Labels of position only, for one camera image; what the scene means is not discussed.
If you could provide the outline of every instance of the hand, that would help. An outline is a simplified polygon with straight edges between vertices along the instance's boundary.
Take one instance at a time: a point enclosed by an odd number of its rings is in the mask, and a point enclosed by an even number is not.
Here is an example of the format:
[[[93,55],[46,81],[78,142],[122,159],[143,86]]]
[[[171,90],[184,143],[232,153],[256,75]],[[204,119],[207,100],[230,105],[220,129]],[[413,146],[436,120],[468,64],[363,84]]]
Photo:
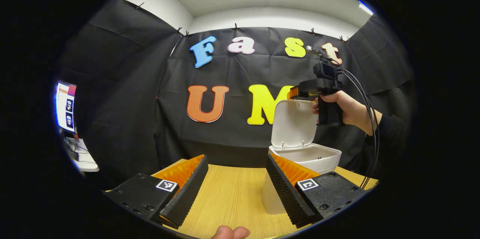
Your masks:
[[[250,235],[250,230],[245,227],[236,227],[232,230],[227,226],[220,226],[216,230],[216,234],[211,239],[245,239]]]
[[[320,97],[325,102],[336,102],[338,106],[340,106],[340,108],[342,109],[342,117],[344,124],[357,126],[369,136],[373,135],[370,116],[368,115],[367,107],[365,105],[356,101],[355,99],[353,99],[353,97],[349,96],[344,91],[338,91],[331,95],[320,95]],[[317,103],[312,106],[312,113],[318,114],[318,98],[315,99],[315,102]],[[375,110],[374,112],[377,115],[378,123],[380,123],[380,120],[382,119],[382,114]]]

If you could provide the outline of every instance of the translucent white container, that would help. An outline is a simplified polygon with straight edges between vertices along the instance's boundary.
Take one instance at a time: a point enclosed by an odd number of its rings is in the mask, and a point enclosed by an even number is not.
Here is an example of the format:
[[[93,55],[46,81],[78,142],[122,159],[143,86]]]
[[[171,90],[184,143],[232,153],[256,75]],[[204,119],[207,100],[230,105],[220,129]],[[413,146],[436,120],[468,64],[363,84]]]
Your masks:
[[[311,101],[281,100],[275,107],[271,131],[271,146],[274,153],[319,174],[335,170],[341,151],[312,143],[317,130],[318,115],[312,114]],[[262,201],[265,211],[271,215],[286,213],[282,202],[266,174]]]

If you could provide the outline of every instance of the computer monitor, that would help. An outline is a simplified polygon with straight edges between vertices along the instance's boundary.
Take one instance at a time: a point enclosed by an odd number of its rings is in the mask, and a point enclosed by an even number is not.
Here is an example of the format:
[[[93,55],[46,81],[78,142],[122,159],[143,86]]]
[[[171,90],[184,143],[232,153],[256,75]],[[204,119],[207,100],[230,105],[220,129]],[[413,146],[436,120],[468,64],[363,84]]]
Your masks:
[[[59,80],[55,92],[55,111],[57,124],[64,131],[75,134],[74,104],[77,85]]]

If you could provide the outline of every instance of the white box lid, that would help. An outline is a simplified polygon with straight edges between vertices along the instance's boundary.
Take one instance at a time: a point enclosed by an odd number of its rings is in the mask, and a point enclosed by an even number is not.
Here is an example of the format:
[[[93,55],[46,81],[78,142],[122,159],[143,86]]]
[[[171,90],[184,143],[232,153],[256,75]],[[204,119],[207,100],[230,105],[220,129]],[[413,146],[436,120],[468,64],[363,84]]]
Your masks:
[[[312,113],[312,101],[285,99],[276,104],[271,144],[276,148],[294,148],[312,143],[318,115]]]

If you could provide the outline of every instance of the foam letter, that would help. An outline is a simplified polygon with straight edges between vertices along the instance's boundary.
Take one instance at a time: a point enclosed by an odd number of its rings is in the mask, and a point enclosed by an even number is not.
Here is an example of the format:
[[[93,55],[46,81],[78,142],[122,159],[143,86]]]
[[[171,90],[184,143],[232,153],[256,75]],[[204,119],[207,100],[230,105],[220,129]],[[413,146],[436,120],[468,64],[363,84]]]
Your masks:
[[[195,59],[197,60],[195,68],[199,68],[211,61],[212,57],[208,56],[207,53],[213,53],[213,45],[211,42],[215,41],[216,38],[214,36],[209,36],[190,48],[190,50],[194,52]]]
[[[335,65],[338,65],[338,64],[341,65],[343,63],[342,59],[336,57],[335,51],[338,52],[338,49],[332,46],[331,43],[323,44],[322,49],[326,50],[327,54],[334,60],[332,61],[332,63],[334,63]]]
[[[202,96],[204,92],[207,92],[207,87],[202,85],[192,85],[188,87],[190,96],[187,103],[187,114],[193,121],[202,123],[211,123],[220,118],[223,112],[223,101],[225,99],[225,93],[229,90],[226,86],[214,86],[211,91],[215,93],[213,100],[213,108],[209,113],[204,113],[200,109],[202,103]]]
[[[253,94],[252,116],[247,119],[250,125],[263,125],[265,119],[262,118],[262,109],[269,124],[273,124],[273,117],[275,115],[275,105],[283,99],[287,99],[287,93],[293,86],[284,86],[278,93],[278,96],[273,100],[269,89],[263,84],[254,84],[248,87],[248,90]]]
[[[305,49],[302,47],[303,41],[299,38],[293,38],[293,37],[286,38],[285,45],[287,46],[285,48],[285,52],[286,54],[288,54],[288,56],[301,58],[306,54]]]
[[[249,37],[235,37],[227,49],[232,53],[252,54],[255,52],[254,40]]]

